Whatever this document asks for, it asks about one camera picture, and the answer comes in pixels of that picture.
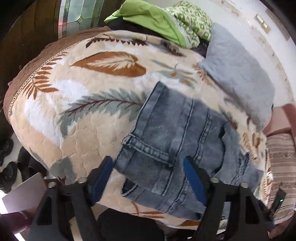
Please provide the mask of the brown pink sofa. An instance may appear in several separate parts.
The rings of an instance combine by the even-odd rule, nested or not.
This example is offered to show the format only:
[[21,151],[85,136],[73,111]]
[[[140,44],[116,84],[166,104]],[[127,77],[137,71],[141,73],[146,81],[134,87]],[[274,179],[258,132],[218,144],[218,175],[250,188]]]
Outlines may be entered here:
[[295,105],[289,103],[273,108],[270,122],[263,130],[268,137],[281,133],[290,133],[295,139]]

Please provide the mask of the stained glass door panel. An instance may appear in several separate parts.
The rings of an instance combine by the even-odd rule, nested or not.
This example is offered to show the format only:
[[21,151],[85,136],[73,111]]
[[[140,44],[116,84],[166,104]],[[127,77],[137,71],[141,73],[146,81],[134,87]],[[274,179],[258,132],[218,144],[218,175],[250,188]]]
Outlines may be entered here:
[[62,0],[58,18],[58,38],[98,26],[104,0]]

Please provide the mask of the striped brown sofa cushion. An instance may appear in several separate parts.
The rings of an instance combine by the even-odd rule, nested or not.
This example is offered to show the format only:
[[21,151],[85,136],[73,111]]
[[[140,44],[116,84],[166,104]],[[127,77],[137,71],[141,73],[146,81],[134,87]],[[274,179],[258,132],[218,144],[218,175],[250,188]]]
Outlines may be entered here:
[[285,198],[274,215],[275,224],[279,224],[291,218],[295,211],[295,139],[291,132],[270,135],[263,139],[259,150],[263,159],[263,176],[258,199],[270,208],[278,190],[285,192]]

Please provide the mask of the blue denim pants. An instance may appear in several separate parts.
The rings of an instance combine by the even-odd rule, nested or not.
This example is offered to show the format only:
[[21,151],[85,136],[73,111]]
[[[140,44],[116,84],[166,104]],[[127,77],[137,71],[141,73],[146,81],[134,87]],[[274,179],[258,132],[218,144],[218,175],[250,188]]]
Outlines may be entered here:
[[263,175],[222,114],[159,82],[116,158],[115,169],[125,177],[121,195],[178,218],[201,219],[205,206],[185,175],[187,156],[225,184],[245,182],[255,190]]

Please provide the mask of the gold wall switch plate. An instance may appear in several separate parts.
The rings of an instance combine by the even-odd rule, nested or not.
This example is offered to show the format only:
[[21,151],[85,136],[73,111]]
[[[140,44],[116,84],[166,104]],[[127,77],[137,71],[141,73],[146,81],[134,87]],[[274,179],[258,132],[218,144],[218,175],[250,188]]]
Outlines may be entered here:
[[268,34],[271,28],[269,27],[269,25],[267,25],[264,19],[259,14],[256,14],[254,18],[260,24],[260,27],[264,30],[264,32]]

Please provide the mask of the beige leaf-print fleece blanket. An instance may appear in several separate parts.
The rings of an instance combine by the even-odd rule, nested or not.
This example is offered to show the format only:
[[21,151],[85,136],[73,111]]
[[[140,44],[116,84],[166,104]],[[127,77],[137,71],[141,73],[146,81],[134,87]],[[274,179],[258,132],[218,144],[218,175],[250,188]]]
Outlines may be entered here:
[[58,52],[27,78],[11,101],[11,126],[37,161],[72,184],[105,155],[117,156],[149,93],[162,82],[222,114],[243,154],[263,173],[263,130],[200,67],[205,57],[148,34],[100,33]]

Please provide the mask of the black shoes on floor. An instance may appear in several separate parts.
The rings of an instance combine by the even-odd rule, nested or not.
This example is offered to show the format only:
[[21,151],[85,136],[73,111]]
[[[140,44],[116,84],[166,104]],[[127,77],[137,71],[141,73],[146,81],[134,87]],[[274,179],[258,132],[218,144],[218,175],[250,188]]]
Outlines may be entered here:
[[8,194],[36,173],[45,177],[47,170],[12,135],[1,146],[1,192]]

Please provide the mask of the grey quilted pillow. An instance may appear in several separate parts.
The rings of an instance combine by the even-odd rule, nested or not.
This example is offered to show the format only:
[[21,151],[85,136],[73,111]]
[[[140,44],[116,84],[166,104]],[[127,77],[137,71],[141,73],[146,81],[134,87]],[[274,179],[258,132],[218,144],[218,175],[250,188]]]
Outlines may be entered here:
[[200,67],[243,108],[259,131],[268,125],[274,85],[259,62],[217,23],[212,25],[212,39]]

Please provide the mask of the grey flat board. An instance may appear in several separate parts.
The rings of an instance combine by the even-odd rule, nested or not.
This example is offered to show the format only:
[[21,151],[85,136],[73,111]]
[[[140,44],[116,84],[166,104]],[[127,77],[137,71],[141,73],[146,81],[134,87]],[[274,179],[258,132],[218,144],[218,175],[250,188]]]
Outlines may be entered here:
[[26,211],[34,215],[47,190],[46,182],[41,173],[20,184],[3,198],[8,213]]

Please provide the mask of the green white patterned fabric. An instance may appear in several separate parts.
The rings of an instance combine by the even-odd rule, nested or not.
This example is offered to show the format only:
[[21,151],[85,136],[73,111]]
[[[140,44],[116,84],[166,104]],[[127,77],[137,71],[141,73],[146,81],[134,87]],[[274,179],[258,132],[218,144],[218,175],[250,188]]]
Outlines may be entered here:
[[173,6],[164,8],[177,23],[182,34],[185,34],[185,43],[189,48],[196,48],[200,40],[210,42],[212,38],[212,20],[198,6],[188,1],[180,1]]

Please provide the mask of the green cloth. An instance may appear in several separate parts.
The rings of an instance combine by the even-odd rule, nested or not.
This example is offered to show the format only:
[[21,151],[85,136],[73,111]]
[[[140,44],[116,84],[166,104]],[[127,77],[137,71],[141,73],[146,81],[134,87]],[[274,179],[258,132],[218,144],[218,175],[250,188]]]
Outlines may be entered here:
[[119,17],[152,30],[183,48],[192,47],[187,34],[175,18],[156,5],[146,1],[127,0],[104,22],[109,23]]

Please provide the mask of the brown bedsheet with lace trim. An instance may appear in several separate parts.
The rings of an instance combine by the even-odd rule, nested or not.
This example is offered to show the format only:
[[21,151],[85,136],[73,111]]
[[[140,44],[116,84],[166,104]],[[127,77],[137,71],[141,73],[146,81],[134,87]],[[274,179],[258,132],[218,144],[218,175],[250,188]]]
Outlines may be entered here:
[[77,33],[74,33],[73,35],[70,35],[68,37],[61,38],[57,40],[56,42],[52,42],[41,51],[41,53],[31,60],[29,63],[27,63],[22,70],[18,73],[18,75],[9,82],[8,90],[4,96],[4,115],[6,117],[6,120],[9,124],[9,107],[11,104],[11,101],[13,100],[13,97],[15,96],[18,89],[22,86],[22,84],[27,80],[27,78],[38,68],[43,64],[45,61],[47,61],[49,58],[57,54],[58,52],[64,50],[65,48],[69,47],[72,44],[75,44],[79,41],[82,41],[87,38],[91,38],[94,36],[97,36],[100,33],[111,31],[111,29],[107,26],[104,27],[96,27],[89,30],[80,31]]

